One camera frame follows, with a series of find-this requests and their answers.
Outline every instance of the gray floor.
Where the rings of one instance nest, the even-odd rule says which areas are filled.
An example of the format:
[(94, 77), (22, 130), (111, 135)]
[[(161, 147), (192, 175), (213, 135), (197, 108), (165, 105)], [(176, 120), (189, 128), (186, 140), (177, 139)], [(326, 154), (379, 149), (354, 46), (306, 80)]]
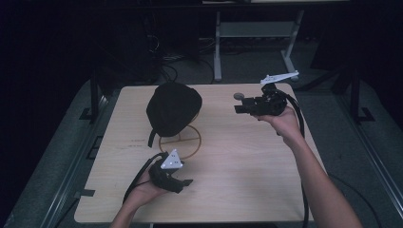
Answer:
[[(285, 66), (279, 53), (282, 46), (282, 42), (276, 42), (239, 55), (221, 56), (221, 84), (258, 83), (266, 74), (284, 73)], [(300, 72), (299, 81), (286, 80), (285, 83), (289, 83), (292, 87), (303, 86), (326, 72), (309, 68), (316, 47), (315, 43), (296, 44), (292, 60)], [(212, 54), (203, 55), (202, 58), (212, 64)], [(205, 62), (194, 63), (184, 60), (171, 66), (179, 72), (177, 80), (179, 83), (209, 84), (213, 77), (211, 68)], [(334, 179), (335, 184), (357, 211), (365, 227), (378, 227), (375, 217), (378, 217), (382, 227), (403, 227), (402, 217), (397, 213), (393, 201), (370, 162), (367, 147), (361, 142), (356, 125), (346, 114), (345, 103), (348, 103), (348, 93), (341, 97), (332, 94), (330, 92), (332, 84), (333, 79), (308, 92), (296, 92), (324, 165), (329, 174), (342, 179), (342, 181)], [(374, 91), (365, 83), (361, 85), (361, 89), (361, 106), (368, 107), (376, 121), (363, 123), (359, 129), (365, 132), (396, 185), (402, 189), (403, 174), (399, 164), (403, 161), (401, 153), (403, 133), (382, 107)], [(104, 134), (119, 90), (101, 103), (102, 115), (94, 124), (79, 120), (83, 109), (90, 106), (89, 94), (89, 83), (86, 83), (71, 103), (25, 191), (15, 205), (13, 218), (8, 227), (54, 227), (56, 221), (61, 219), (74, 202), (76, 193), (83, 190), (93, 164), (93, 160), (86, 159), (86, 153), (96, 137)], [(375, 213), (346, 183), (372, 205)], [(75, 208), (76, 205), (68, 211), (58, 227), (108, 227), (108, 224), (75, 222), (73, 218)], [(132, 226), (143, 227), (147, 224)], [(278, 222), (277, 226), (300, 227), (301, 222)], [(310, 227), (316, 227), (315, 223), (312, 222)]]

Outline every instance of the white triangle marker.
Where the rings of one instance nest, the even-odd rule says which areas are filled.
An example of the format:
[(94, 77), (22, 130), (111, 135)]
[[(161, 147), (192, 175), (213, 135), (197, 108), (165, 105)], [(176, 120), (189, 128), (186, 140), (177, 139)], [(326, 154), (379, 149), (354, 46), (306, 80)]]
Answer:
[(161, 169), (178, 169), (182, 168), (182, 166), (183, 164), (181, 163), (177, 149), (173, 149), (168, 158), (163, 161)]

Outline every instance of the left hand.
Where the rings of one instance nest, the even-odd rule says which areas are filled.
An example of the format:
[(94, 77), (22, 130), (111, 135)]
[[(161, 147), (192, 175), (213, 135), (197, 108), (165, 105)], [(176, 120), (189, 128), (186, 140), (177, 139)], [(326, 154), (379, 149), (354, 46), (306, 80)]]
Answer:
[(155, 186), (151, 182), (148, 170), (149, 168), (145, 170), (145, 172), (142, 174), (142, 176), (139, 178), (139, 181), (137, 182), (137, 184), (143, 182), (145, 183), (135, 187), (128, 195), (124, 203), (129, 205), (133, 209), (146, 205), (152, 200), (154, 200), (156, 197), (168, 192), (160, 187)]

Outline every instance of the black strap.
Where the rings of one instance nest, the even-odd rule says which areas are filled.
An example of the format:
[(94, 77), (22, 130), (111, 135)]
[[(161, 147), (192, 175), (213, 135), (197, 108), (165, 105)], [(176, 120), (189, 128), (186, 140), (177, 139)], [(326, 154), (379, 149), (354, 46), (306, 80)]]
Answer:
[(155, 135), (157, 134), (157, 132), (154, 130), (154, 129), (152, 129), (152, 131), (151, 131), (151, 133), (150, 133), (150, 137), (148, 138), (148, 147), (152, 147), (152, 143), (154, 142), (154, 138), (155, 138)]
[(140, 169), (139, 173), (136, 175), (136, 178), (134, 178), (133, 182), (130, 183), (130, 185), (128, 186), (126, 192), (125, 192), (125, 196), (124, 196), (124, 202), (127, 199), (128, 195), (131, 193), (131, 191), (133, 191), (133, 189), (137, 186), (137, 182), (139, 181), (140, 177), (142, 176), (142, 174), (145, 172), (145, 170), (148, 168), (148, 166), (159, 156), (164, 155), (164, 153), (159, 153), (154, 155), (151, 159), (149, 159), (142, 167), (142, 169)]
[[(299, 108), (297, 100), (294, 99), (289, 94), (286, 94), (286, 98), (291, 103), (291, 105), (293, 106), (294, 110), (297, 113), (299, 131), (301, 132), (302, 137), (305, 138), (305, 127), (304, 127), (305, 123), (303, 121), (301, 109)], [(301, 189), (302, 189), (302, 199), (303, 199), (303, 208), (304, 208), (304, 217), (303, 217), (302, 227), (306, 228), (306, 227), (308, 227), (308, 220), (309, 220), (309, 204), (308, 204), (308, 199), (306, 198), (306, 195), (305, 195), (305, 189), (303, 188), (303, 185), (301, 185)]]

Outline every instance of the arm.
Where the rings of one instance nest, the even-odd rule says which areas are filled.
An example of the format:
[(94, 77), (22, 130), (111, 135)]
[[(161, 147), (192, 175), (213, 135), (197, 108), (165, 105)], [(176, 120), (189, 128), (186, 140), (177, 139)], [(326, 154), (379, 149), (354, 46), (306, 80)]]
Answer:
[(148, 204), (156, 197), (167, 192), (155, 186), (149, 180), (148, 169), (146, 169), (138, 181), (139, 185), (128, 195), (125, 203), (110, 224), (111, 228), (129, 227), (131, 220), (133, 220), (134, 215), (141, 206)]
[(355, 211), (328, 178), (311, 148), (299, 132), (294, 109), (279, 116), (258, 116), (272, 125), (296, 158), (306, 198), (318, 227), (362, 227)]

